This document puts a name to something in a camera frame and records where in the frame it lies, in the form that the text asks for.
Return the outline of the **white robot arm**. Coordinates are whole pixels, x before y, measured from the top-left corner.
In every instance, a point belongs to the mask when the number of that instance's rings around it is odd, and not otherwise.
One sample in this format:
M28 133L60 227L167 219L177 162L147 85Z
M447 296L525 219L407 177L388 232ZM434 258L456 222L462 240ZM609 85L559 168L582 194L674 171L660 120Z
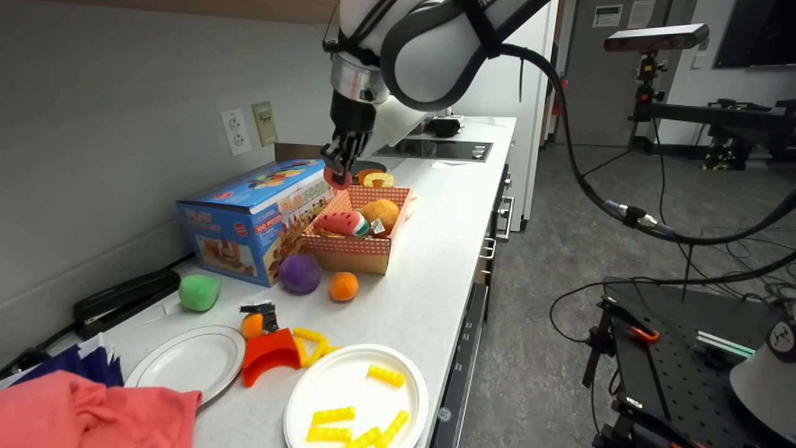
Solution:
M555 67L508 36L550 0L337 0L331 59L332 133L320 147L325 182L342 186L388 98L412 111L456 103L494 56L533 62L559 85Z

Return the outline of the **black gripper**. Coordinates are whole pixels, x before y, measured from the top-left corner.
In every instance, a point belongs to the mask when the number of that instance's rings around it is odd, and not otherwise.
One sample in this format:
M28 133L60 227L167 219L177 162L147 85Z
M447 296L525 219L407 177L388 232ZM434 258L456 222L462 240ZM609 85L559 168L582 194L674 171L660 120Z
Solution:
M331 97L332 133L320 147L324 179L342 182L356 168L375 121L375 106L336 92Z

